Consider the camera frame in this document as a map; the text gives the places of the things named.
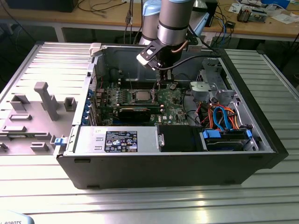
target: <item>motherboard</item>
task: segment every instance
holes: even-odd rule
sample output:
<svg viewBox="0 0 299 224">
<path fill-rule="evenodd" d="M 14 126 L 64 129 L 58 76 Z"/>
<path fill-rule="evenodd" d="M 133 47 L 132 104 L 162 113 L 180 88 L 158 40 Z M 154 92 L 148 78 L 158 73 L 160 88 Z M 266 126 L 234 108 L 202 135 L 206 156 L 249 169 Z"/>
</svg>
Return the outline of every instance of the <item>motherboard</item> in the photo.
<svg viewBox="0 0 299 224">
<path fill-rule="evenodd" d="M 96 94 L 98 125 L 187 125 L 182 106 L 185 89 L 166 84 L 164 88 L 121 88 L 110 84 Z"/>
</svg>

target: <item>floor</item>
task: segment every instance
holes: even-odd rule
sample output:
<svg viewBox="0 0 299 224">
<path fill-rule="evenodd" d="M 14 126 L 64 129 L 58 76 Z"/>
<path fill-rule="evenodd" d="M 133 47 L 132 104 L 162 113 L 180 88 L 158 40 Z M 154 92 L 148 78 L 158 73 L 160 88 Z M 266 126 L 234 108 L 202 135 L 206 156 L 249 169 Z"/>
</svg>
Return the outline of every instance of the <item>floor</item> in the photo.
<svg viewBox="0 0 299 224">
<path fill-rule="evenodd" d="M 50 27 L 24 27 L 37 41 L 57 41 L 53 28 Z M 14 72 L 25 59 L 27 53 L 31 50 L 34 42 L 21 29 L 21 27 L 13 26 L 14 34 L 8 36 L 5 33 L 0 35 L 0 90 L 4 88 L 6 82 L 12 77 Z M 123 32 L 112 30 L 95 30 L 65 28 L 65 37 L 68 42 L 104 42 L 104 43 L 122 43 Z M 277 41 L 255 41 L 255 40 L 239 40 L 231 38 L 224 43 L 216 44 L 216 47 L 230 49 L 260 49 L 275 63 L 277 67 L 282 62 L 283 53 L 288 51 L 287 42 Z M 287 79 L 297 87 L 298 83 L 294 78 L 294 74 L 299 73 L 299 52 L 291 59 L 291 61 L 283 69 L 283 74 Z"/>
</svg>

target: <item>blue latch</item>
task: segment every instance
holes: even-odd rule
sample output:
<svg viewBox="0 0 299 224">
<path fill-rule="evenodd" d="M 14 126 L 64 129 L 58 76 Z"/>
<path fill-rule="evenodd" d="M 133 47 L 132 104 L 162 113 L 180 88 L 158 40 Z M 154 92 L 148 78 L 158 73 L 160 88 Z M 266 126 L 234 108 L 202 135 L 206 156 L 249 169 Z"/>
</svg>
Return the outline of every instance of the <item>blue latch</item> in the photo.
<svg viewBox="0 0 299 224">
<path fill-rule="evenodd" d="M 83 117 L 88 117 L 88 113 L 86 110 L 83 112 Z"/>
<path fill-rule="evenodd" d="M 221 138 L 221 134 L 217 130 L 205 130 L 203 133 L 205 139 L 208 138 Z"/>
<path fill-rule="evenodd" d="M 81 120 L 81 124 L 82 124 L 82 125 L 87 125 L 87 122 L 88 122 L 88 120 L 87 120 L 87 119 L 85 119 L 85 118 L 82 118 L 82 120 Z"/>
<path fill-rule="evenodd" d="M 89 100 L 86 100 L 86 101 L 85 101 L 85 105 L 88 105 L 88 106 L 89 106 L 90 104 L 92 104 L 92 103 L 91 103 Z"/>
<path fill-rule="evenodd" d="M 93 96 L 93 91 L 91 89 L 88 89 L 88 97 L 92 97 Z"/>
<path fill-rule="evenodd" d="M 252 133 L 251 133 L 251 131 L 250 131 L 250 130 L 247 130 L 247 131 L 246 131 L 246 134 L 247 134 L 247 136 L 248 136 L 248 138 L 249 138 L 249 139 L 251 139 L 251 138 L 252 138 Z"/>
<path fill-rule="evenodd" d="M 56 138 L 56 139 L 55 139 L 55 142 L 54 142 L 54 145 L 56 145 L 56 146 L 64 146 L 64 145 L 67 144 L 67 140 L 68 140 L 67 137 L 64 137 L 64 138 Z"/>
<path fill-rule="evenodd" d="M 87 105 L 85 105 L 85 106 L 84 106 L 84 110 L 89 111 L 90 108 L 89 108 Z"/>
</svg>

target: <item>blue cable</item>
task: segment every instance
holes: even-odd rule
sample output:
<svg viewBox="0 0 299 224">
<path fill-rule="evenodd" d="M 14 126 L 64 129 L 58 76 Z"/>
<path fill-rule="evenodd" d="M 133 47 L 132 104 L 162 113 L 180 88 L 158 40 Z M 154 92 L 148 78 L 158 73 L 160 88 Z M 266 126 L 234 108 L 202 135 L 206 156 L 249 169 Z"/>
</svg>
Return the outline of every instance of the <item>blue cable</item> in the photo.
<svg viewBox="0 0 299 224">
<path fill-rule="evenodd" d="M 225 126 L 228 130 L 232 129 L 232 126 L 230 125 L 229 121 L 228 121 L 228 114 L 226 113 L 225 109 L 222 108 L 222 107 L 216 107 L 214 109 L 214 112 L 213 112 L 213 121 L 214 123 L 217 125 L 217 127 L 219 127 L 222 131 L 224 131 L 224 128 L 220 126 L 220 124 L 218 124 L 217 122 L 217 119 L 216 119 L 216 112 L 217 110 L 221 109 L 222 112 L 223 112 L 223 117 L 224 117 L 224 123 L 225 123 Z"/>
<path fill-rule="evenodd" d="M 220 47 L 222 46 L 223 44 L 223 40 L 224 40 L 224 37 L 225 37 L 225 34 L 226 34 L 226 27 L 225 27 L 225 24 L 223 22 L 222 19 L 218 18 L 218 17 L 215 17 L 216 19 L 220 20 L 222 22 L 222 25 L 223 25 L 223 29 L 224 29 L 224 34 L 223 34 L 223 37 L 222 37 L 222 40 L 221 40 L 221 44 L 220 44 Z"/>
</svg>

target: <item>warning label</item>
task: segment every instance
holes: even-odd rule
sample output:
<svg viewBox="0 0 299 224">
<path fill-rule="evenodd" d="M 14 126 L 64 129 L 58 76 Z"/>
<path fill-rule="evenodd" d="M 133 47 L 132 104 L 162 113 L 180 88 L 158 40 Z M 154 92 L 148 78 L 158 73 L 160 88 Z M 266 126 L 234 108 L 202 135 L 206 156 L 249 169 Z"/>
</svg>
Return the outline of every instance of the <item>warning label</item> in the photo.
<svg viewBox="0 0 299 224">
<path fill-rule="evenodd" d="M 137 152 L 137 132 L 106 132 L 107 153 Z"/>
</svg>

